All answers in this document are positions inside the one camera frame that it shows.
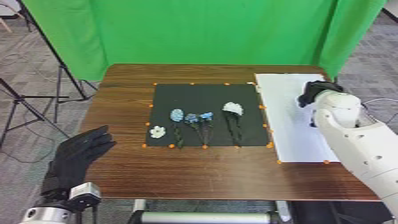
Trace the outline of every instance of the wooden table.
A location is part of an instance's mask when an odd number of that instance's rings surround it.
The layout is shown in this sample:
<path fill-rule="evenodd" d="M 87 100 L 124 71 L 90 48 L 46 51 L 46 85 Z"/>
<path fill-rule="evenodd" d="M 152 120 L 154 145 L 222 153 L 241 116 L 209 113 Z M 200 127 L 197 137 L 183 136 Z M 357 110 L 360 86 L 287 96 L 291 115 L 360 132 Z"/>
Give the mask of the wooden table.
<path fill-rule="evenodd" d="M 362 200 L 376 196 L 339 164 L 277 164 L 264 147 L 142 148 L 152 83 L 255 81 L 254 73 L 319 73 L 311 66 L 113 65 L 81 131 L 110 125 L 117 141 L 87 180 L 104 198 Z"/>

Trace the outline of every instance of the light stand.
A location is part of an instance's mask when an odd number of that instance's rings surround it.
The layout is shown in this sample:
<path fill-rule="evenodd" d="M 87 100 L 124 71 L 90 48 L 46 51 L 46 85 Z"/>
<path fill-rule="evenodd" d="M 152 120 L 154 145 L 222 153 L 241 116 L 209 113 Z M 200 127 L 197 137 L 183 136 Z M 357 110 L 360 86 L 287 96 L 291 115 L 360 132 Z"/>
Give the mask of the light stand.
<path fill-rule="evenodd" d="M 0 86 L 3 86 L 5 90 L 7 90 L 7 95 L 12 97 L 14 101 L 12 101 L 12 108 L 10 108 L 10 113 L 9 113 L 9 118 L 7 118 L 7 122 L 5 122 L 5 127 L 3 127 L 3 133 L 1 133 L 1 138 L 0 138 L 0 148 L 3 145 L 3 141 L 5 141 L 5 137 L 7 137 L 7 133 L 16 130 L 17 128 L 21 128 L 25 125 L 35 123 L 37 121 L 44 121 L 48 123 L 48 125 L 53 127 L 53 129 L 62 133 L 62 135 L 65 136 L 65 138 L 69 138 L 69 135 L 65 134 L 65 132 L 60 130 L 58 126 L 55 125 L 55 123 L 49 121 L 49 119 L 46 118 L 46 112 L 49 109 L 49 105 L 55 99 L 58 98 L 69 98 L 67 96 L 25 96 L 19 95 L 12 89 L 12 87 L 9 86 L 9 84 L 5 83 L 3 79 L 0 78 Z M 37 111 L 37 109 L 33 108 L 33 106 L 30 105 L 30 103 L 25 101 L 25 99 L 49 99 L 46 108 L 42 110 L 42 112 Z M 19 124 L 17 126 L 14 126 L 10 128 L 10 122 L 12 122 L 12 118 L 14 118 L 14 113 L 16 113 L 16 106 L 23 105 L 28 109 L 28 111 L 32 112 L 35 119 L 30 120 L 28 122 L 25 122 L 23 124 Z"/>
<path fill-rule="evenodd" d="M 39 24 L 37 24 L 37 22 L 35 22 L 33 16 L 32 16 L 32 14 L 30 14 L 28 8 L 26 8 L 26 6 L 25 6 L 21 0 L 17 0 L 17 3 L 19 3 L 19 5 L 21 5 L 21 10 L 23 10 L 23 13 L 25 13 L 25 17 L 26 17 L 28 23 L 33 25 L 33 27 L 35 27 L 35 29 L 37 29 L 37 31 L 39 31 L 41 38 L 42 38 L 42 40 L 44 40 L 44 42 L 46 42 L 46 45 L 48 45 L 48 47 L 49 47 L 53 56 L 55 56 L 56 61 L 58 61 L 56 96 L 55 96 L 55 116 L 53 116 L 53 123 L 56 123 L 56 120 L 58 120 L 58 104 L 62 104 L 62 103 L 65 103 L 65 102 L 71 102 L 71 101 L 85 101 L 85 100 L 88 100 L 90 97 L 92 97 L 92 95 L 87 96 L 87 94 L 85 94 L 81 83 L 85 83 L 85 84 L 88 85 L 88 87 L 90 87 L 94 90 L 97 90 L 97 88 L 96 88 L 96 86 L 94 86 L 85 80 L 80 81 L 80 85 L 78 85 L 78 82 L 76 82 L 76 79 L 72 78 L 71 71 L 69 71 L 69 69 L 67 69 L 65 63 L 64 63 L 64 61 L 62 61 L 62 59 L 60 59 L 60 56 L 58 56 L 58 53 L 56 53 L 56 51 L 55 51 L 51 42 L 49 42 L 49 40 L 48 40 L 48 38 L 46 38 L 44 32 L 42 32 L 42 30 L 41 30 L 41 27 L 39 27 Z M 65 76 L 67 76 L 69 81 L 71 81 L 71 84 L 72 84 L 72 86 L 74 86 L 74 88 L 76 88 L 76 91 L 78 91 L 78 94 L 80 94 L 80 97 L 81 97 L 80 99 L 60 100 L 60 98 L 64 98 L 64 97 L 60 97 L 60 88 L 62 88 L 62 86 L 60 86 L 60 79 L 62 79 L 62 72 L 65 72 Z"/>

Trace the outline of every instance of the green screen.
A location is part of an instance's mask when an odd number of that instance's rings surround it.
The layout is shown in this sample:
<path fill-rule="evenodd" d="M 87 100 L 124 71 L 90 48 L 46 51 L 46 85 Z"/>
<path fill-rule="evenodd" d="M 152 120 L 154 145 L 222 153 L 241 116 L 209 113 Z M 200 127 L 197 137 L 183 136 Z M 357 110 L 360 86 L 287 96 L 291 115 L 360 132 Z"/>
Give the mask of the green screen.
<path fill-rule="evenodd" d="M 25 0 L 76 78 L 115 63 L 318 65 L 335 77 L 385 0 Z"/>

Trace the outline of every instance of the carpet floor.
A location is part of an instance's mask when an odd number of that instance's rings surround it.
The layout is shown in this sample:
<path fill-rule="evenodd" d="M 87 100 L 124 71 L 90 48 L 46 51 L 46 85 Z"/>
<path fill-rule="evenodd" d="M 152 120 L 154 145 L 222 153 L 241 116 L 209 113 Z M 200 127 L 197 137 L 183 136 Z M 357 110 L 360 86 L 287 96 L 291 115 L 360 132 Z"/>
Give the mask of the carpet floor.
<path fill-rule="evenodd" d="M 5 22 L 14 33 L 7 33 L 0 27 L 0 77 L 21 94 L 49 96 L 55 94 L 58 69 L 53 54 L 37 31 L 28 32 L 26 30 L 23 20 L 5 20 Z M 380 97 L 398 99 L 398 24 L 383 13 L 346 61 L 339 84 L 364 101 Z M 62 79 L 62 94 L 78 98 L 65 78 Z M 35 99 L 28 102 L 42 109 L 48 100 Z M 0 130 L 10 106 L 12 100 L 0 92 Z M 88 106 L 90 101 L 60 105 L 58 126 L 69 135 L 78 133 Z M 375 117 L 382 121 L 389 121 L 398 112 L 398 104 L 378 101 L 367 107 Z M 48 111 L 48 118 L 53 118 L 53 108 Z M 30 119 L 32 114 L 26 113 L 23 106 L 17 106 L 12 124 L 19 124 Z M 389 126 L 398 132 L 398 119 L 389 122 Z M 7 135 L 0 151 L 1 224 L 17 223 L 25 209 L 37 200 L 48 161 L 62 140 L 62 135 L 41 122 L 21 127 Z M 126 223 L 131 206 L 131 200 L 104 199 L 99 206 L 99 223 Z M 273 209 L 273 203 L 266 201 L 152 200 L 147 203 L 147 208 L 151 211 L 264 212 Z"/>

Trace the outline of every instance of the black mat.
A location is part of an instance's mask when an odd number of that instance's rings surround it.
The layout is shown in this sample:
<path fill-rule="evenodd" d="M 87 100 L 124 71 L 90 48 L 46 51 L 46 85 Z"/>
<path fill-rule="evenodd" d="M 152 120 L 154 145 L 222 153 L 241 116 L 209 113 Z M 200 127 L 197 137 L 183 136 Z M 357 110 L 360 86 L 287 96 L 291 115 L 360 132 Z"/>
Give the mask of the black mat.
<path fill-rule="evenodd" d="M 259 97 L 252 85 L 156 85 L 151 126 L 147 129 L 145 144 L 167 146 L 174 144 L 174 132 L 170 111 L 181 109 L 188 113 L 202 114 L 213 112 L 213 138 L 209 146 L 232 146 L 232 139 L 227 131 L 222 107 L 234 102 L 243 107 L 241 125 L 241 146 L 264 146 L 268 144 L 266 129 L 263 128 L 263 112 L 259 110 Z M 149 130 L 154 126 L 165 127 L 167 133 L 160 139 L 151 138 Z M 192 127 L 179 124 L 183 130 L 184 146 L 200 146 L 200 140 Z"/>

